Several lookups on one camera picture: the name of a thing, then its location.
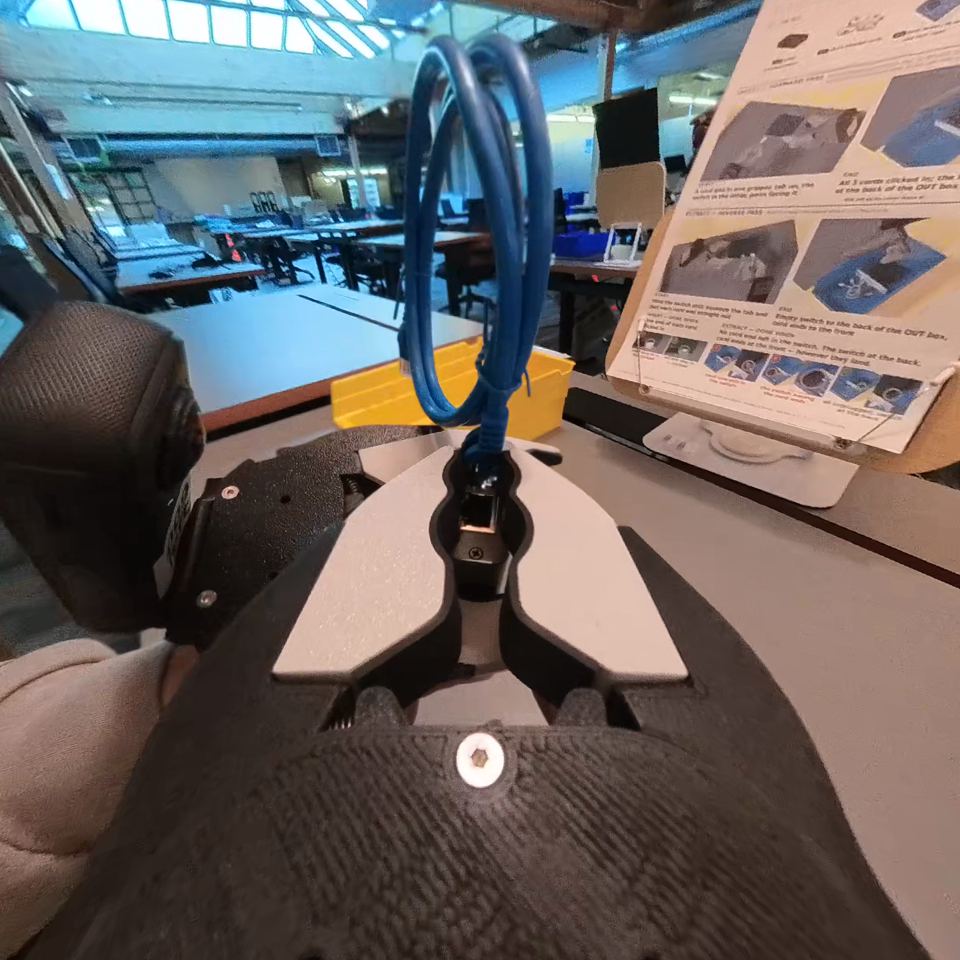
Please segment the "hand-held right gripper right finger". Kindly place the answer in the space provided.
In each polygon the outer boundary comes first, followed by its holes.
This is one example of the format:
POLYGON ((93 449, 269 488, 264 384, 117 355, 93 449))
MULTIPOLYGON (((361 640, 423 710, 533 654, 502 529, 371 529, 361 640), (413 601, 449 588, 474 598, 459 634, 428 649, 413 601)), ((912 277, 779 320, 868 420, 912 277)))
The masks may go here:
POLYGON ((683 683, 689 670, 617 522, 531 453, 513 470, 501 656, 522 683, 683 683))

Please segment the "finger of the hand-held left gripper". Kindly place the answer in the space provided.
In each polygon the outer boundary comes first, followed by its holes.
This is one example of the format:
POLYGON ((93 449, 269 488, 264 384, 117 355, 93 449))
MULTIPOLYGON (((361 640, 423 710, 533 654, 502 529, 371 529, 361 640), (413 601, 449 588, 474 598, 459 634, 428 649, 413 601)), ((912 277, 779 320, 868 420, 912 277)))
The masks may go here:
MULTIPOLYGON (((357 453, 361 473, 384 485, 437 450, 459 450, 468 433, 467 429, 440 429, 363 448, 357 453)), ((549 467, 557 467, 563 462, 563 454, 557 447, 539 441, 508 437, 507 447, 523 450, 549 467)))

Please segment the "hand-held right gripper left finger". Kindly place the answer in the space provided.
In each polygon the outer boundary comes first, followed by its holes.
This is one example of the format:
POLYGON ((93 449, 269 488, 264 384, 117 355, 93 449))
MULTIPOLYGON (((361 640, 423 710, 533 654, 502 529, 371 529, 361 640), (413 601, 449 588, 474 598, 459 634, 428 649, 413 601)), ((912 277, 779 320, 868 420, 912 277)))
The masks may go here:
POLYGON ((442 541, 456 453, 439 447, 346 518, 273 663, 273 678, 439 683, 458 666, 462 616, 442 541))

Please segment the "black ethernet splitter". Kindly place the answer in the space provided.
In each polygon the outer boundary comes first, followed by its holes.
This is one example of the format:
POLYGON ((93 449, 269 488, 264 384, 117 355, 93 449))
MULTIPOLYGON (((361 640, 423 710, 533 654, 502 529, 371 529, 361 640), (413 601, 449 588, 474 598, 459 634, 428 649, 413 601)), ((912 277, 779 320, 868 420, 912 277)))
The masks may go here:
POLYGON ((466 486, 450 550, 458 597, 493 602, 505 592, 513 554, 501 531, 501 495, 492 480, 466 486))

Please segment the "person's left forearm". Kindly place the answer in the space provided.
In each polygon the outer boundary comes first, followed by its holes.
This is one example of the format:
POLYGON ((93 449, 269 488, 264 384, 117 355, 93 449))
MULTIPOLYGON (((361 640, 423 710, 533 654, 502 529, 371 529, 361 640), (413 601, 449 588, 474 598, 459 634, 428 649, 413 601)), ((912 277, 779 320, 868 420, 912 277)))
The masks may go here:
POLYGON ((1 957, 29 944, 87 873, 193 646, 55 643, 1 668, 1 957))

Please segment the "yellow plastic bin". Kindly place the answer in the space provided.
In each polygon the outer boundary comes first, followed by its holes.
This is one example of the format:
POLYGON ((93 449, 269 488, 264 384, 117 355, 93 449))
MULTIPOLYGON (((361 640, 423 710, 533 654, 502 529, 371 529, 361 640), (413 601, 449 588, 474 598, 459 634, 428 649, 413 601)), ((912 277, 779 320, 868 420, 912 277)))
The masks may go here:
MULTIPOLYGON (((481 339, 470 338, 435 348, 438 380, 447 399, 461 405, 477 381, 481 339)), ((507 436, 538 440, 558 429, 570 389, 574 361, 536 346, 527 364, 529 381, 510 398, 507 436)), ((413 381, 394 361, 335 381, 331 386, 332 419, 342 429, 357 426, 430 426, 413 381)))

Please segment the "grey table with wooden edge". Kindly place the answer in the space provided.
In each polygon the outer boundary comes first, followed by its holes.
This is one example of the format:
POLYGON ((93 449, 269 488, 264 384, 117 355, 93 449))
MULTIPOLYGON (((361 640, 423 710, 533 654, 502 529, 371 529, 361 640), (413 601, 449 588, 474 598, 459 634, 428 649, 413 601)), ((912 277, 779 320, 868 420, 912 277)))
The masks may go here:
POLYGON ((324 405, 331 384, 399 359, 402 306, 309 284, 155 313, 185 347, 210 440, 324 405))

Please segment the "white stand base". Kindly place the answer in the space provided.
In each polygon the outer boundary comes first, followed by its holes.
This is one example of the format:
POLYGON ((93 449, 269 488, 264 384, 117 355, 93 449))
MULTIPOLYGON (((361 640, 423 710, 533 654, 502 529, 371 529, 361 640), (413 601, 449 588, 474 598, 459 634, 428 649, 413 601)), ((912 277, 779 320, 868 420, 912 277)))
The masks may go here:
POLYGON ((803 508, 838 504, 858 466, 690 414, 674 414, 642 438, 652 452, 803 508))

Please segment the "clear acrylic sign holder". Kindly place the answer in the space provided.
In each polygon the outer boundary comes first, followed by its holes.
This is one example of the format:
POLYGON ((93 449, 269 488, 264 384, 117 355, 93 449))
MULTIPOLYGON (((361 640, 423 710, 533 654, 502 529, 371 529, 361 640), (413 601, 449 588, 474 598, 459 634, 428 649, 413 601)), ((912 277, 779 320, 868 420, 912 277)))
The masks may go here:
POLYGON ((619 266, 638 263, 643 257, 646 242, 642 221, 613 222, 606 234, 603 262, 619 266))

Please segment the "rounded cardboard panel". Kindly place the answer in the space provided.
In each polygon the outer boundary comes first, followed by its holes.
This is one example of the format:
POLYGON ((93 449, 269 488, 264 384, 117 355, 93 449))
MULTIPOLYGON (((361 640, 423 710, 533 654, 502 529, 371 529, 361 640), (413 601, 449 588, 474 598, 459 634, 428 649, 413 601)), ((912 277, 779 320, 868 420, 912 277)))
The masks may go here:
POLYGON ((652 231, 666 208, 666 168, 659 160, 599 170, 596 181, 599 225, 640 225, 652 231))

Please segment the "instruction sheet on stand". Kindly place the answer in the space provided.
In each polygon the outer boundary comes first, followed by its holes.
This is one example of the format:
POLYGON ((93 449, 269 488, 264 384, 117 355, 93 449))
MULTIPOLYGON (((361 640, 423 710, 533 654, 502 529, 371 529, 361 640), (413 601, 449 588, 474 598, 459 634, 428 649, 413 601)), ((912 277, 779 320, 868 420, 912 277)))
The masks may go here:
POLYGON ((606 353, 606 379, 614 390, 631 401, 646 402, 670 414, 687 414, 702 421, 784 443, 790 447, 849 462, 864 469, 888 474, 926 474, 959 460, 959 382, 958 371, 948 378, 927 409, 917 431, 900 453, 880 450, 865 438, 846 440, 794 425, 782 425, 769 419, 738 414, 725 406, 685 399, 661 388, 651 388, 635 374, 618 373, 614 367, 620 354, 630 352, 635 342, 644 293, 651 281, 655 263, 671 223, 675 207, 666 210, 653 228, 640 262, 626 305, 606 353))

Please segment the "printed instruction sheet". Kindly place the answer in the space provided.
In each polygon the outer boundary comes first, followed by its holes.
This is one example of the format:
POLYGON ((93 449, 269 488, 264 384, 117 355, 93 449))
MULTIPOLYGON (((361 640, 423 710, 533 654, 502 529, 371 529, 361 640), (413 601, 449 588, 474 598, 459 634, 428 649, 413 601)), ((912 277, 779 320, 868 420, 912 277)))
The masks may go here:
POLYGON ((958 2, 763 2, 611 381, 902 455, 958 378, 958 2))

